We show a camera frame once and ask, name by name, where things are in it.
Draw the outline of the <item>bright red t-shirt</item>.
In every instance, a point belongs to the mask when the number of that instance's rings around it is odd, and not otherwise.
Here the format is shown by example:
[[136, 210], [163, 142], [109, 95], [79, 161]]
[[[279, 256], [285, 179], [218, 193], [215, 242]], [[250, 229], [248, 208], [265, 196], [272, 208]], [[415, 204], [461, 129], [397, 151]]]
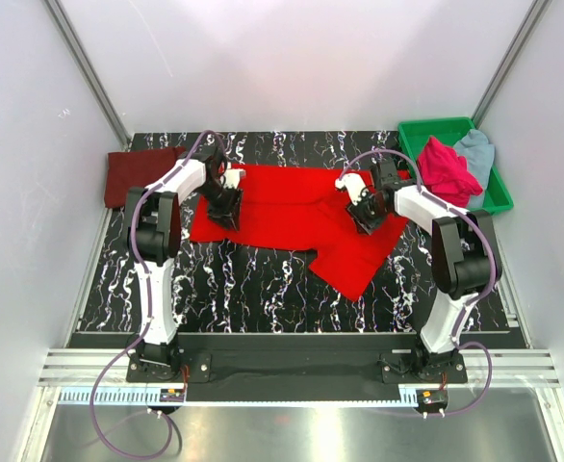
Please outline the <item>bright red t-shirt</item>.
[[314, 250], [312, 271], [344, 297], [356, 301], [394, 250], [408, 223], [386, 218], [372, 234], [361, 234], [346, 211], [345, 192], [335, 188], [338, 169], [246, 165], [240, 229], [226, 230], [198, 201], [193, 243], [225, 239], [242, 245], [288, 251]]

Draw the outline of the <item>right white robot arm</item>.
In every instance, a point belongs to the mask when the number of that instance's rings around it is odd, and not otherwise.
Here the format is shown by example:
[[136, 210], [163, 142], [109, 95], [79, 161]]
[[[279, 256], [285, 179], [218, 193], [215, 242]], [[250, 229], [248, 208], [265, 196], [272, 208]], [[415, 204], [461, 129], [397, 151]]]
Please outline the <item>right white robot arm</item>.
[[359, 231], [372, 235], [388, 218], [407, 218], [430, 236], [431, 274], [437, 288], [426, 323], [406, 354], [384, 355], [384, 372], [420, 381], [440, 381], [461, 365], [461, 333], [477, 303], [501, 277], [493, 220], [485, 210], [468, 211], [435, 196], [417, 179], [403, 180], [394, 162], [371, 168], [369, 187], [344, 171], [335, 187], [348, 194], [346, 210]]

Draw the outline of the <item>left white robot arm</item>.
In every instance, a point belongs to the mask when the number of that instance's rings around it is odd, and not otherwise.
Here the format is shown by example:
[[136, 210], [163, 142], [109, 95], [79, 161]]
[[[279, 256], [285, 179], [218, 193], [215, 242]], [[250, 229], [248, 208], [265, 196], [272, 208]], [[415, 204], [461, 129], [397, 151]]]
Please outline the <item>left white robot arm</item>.
[[127, 347], [130, 369], [163, 381], [185, 378], [173, 313], [172, 281], [181, 243], [180, 205], [194, 193], [205, 198], [207, 218], [225, 230], [240, 229], [244, 170], [232, 168], [217, 146], [192, 148], [145, 187], [129, 189], [124, 240], [139, 280], [141, 328]]

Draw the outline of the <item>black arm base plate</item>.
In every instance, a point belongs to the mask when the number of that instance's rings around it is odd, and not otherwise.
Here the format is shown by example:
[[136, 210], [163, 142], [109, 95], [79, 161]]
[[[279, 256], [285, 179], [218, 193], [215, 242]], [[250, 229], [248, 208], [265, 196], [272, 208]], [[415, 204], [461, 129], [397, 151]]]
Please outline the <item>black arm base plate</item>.
[[196, 334], [140, 346], [127, 379], [185, 383], [192, 401], [384, 402], [400, 385], [464, 384], [458, 352], [430, 355], [414, 333]]

